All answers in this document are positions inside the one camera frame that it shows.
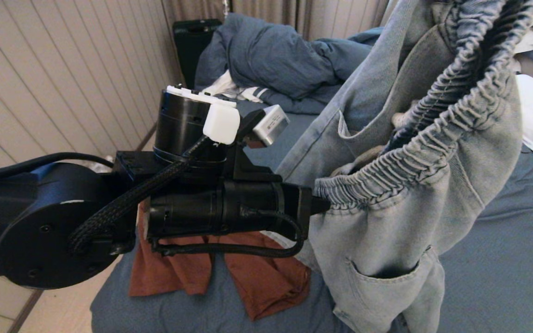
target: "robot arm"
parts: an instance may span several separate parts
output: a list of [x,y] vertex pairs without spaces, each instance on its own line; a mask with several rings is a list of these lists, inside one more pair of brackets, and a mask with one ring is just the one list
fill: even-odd
[[[154,152],[117,152],[110,173],[49,162],[62,154],[0,169],[0,275],[42,289],[91,278],[133,249],[137,203],[147,197],[151,208],[144,237],[162,255],[296,254],[307,238],[310,215],[328,210],[329,204],[313,197],[311,189],[283,183],[269,168],[254,166],[244,154],[245,145],[273,143],[288,122],[282,110],[254,111],[238,125],[231,114],[219,118],[233,106],[169,86],[161,99]],[[232,123],[233,133],[220,131]],[[159,242],[256,230],[277,232],[296,245]]]

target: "black cable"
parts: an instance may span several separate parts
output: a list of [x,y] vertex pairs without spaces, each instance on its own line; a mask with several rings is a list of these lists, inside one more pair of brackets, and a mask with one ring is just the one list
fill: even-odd
[[261,257],[272,258],[286,258],[299,253],[303,247],[302,226],[298,224],[292,217],[279,211],[273,210],[258,210],[249,207],[241,207],[241,215],[243,217],[252,216],[270,216],[282,219],[292,225],[296,232],[296,243],[287,249],[275,249],[255,247],[252,245],[238,245],[238,244],[190,244],[190,245],[157,245],[157,249],[162,255],[176,255],[176,254],[194,254],[194,253],[239,253],[259,255]]
[[11,177],[13,175],[17,175],[18,173],[27,173],[36,168],[40,168],[43,165],[51,164],[53,162],[59,162],[60,160],[90,160],[92,162],[105,165],[109,168],[112,168],[114,166],[112,162],[108,162],[107,160],[104,160],[104,158],[91,154],[81,154],[73,152],[55,153],[49,154],[47,156],[40,156],[32,160],[26,160],[18,164],[0,168],[0,179]]
[[83,253],[89,242],[106,227],[114,224],[127,212],[137,206],[143,199],[160,190],[172,180],[179,177],[188,169],[190,161],[199,156],[203,150],[213,144],[208,137],[203,135],[184,154],[184,162],[174,162],[150,179],[133,187],[108,205],[98,210],[82,225],[78,226],[68,237],[68,250],[71,253]]

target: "brown cloth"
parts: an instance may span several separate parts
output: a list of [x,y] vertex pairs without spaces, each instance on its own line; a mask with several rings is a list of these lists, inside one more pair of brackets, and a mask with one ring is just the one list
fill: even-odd
[[[144,204],[139,205],[139,244],[131,271],[129,296],[148,296],[184,289],[187,294],[204,294],[211,278],[209,254],[178,254],[162,257],[151,251],[144,237]],[[164,244],[223,243],[281,248],[260,232],[227,236],[193,236],[171,238]],[[298,305],[310,289],[310,270],[297,259],[267,258],[227,253],[225,262],[251,320],[258,320]]]

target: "blue comforter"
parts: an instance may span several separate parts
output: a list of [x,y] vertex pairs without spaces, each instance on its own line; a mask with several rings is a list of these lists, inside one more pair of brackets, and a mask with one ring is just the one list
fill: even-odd
[[229,69],[237,86],[268,88],[260,95],[265,103],[279,104],[285,112],[319,114],[380,33],[374,28],[349,39],[307,42],[289,25],[231,13],[201,54],[195,88],[207,88]]
[[[279,162],[273,149],[262,154]],[[221,255],[215,257],[207,294],[194,296],[179,290],[129,297],[134,257],[124,255],[92,303],[95,333],[351,332],[332,313],[334,301],[316,272],[302,304],[252,322]],[[533,332],[533,152],[522,149],[501,193],[441,262],[446,297],[438,333]]]

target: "wooden floor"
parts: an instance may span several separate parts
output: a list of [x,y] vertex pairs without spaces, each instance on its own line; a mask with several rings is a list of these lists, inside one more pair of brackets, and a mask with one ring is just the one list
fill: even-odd
[[[152,150],[155,135],[143,150]],[[20,333],[90,333],[92,314],[89,305],[114,269],[110,267],[75,286],[45,291],[22,325]]]

